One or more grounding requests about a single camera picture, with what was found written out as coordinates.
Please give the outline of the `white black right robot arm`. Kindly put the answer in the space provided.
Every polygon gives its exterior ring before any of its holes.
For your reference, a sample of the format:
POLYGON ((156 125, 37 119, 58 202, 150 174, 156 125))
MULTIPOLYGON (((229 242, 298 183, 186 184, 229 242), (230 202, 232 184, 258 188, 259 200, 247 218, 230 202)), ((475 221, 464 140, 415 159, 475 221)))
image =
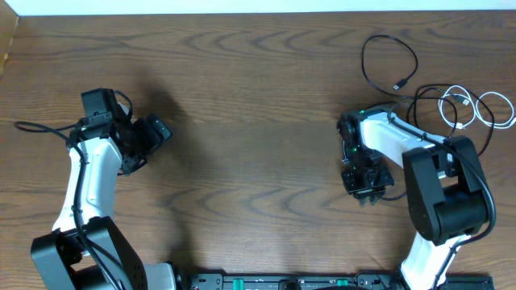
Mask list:
POLYGON ((384 199, 394 184, 385 160, 403 170, 416 235, 393 274, 360 273, 358 289, 492 289, 486 275, 448 275, 459 249, 485 238, 497 214, 476 148, 465 136, 418 129, 386 106, 341 114, 343 186, 361 204, 384 199))

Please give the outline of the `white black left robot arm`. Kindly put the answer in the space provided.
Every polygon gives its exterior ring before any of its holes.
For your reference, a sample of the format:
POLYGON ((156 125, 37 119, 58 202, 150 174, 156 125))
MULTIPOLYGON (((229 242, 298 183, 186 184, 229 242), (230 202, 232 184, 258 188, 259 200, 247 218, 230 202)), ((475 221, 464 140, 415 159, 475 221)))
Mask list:
POLYGON ((148 162, 171 132, 154 114, 133 118, 121 92, 81 95, 85 116, 65 136, 71 171, 50 234, 35 238, 31 258, 48 289, 175 289, 170 263, 146 265, 113 220, 116 183, 148 162))

